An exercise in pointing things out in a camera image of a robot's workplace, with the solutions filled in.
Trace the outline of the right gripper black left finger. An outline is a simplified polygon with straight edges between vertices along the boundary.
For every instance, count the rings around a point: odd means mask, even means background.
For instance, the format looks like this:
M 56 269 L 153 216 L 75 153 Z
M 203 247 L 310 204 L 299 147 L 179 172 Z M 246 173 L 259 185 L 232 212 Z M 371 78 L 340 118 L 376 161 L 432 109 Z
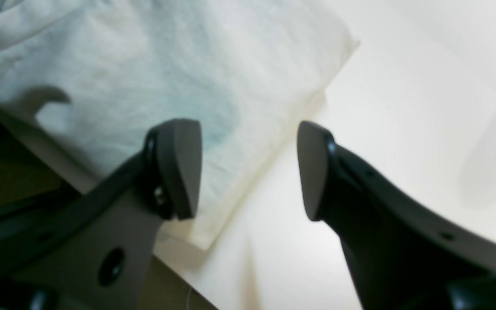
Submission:
M 0 310 L 132 310 L 159 228 L 198 208 L 199 121 L 151 128 L 85 195 L 69 186 L 0 206 Z

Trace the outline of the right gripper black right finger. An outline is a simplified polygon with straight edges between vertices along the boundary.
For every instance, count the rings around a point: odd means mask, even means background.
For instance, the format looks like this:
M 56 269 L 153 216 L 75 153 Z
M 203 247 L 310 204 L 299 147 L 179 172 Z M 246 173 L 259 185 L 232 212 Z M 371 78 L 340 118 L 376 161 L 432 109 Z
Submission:
M 302 121 L 297 157 L 307 217 L 342 246 L 365 310 L 496 310 L 496 243 L 428 210 Z

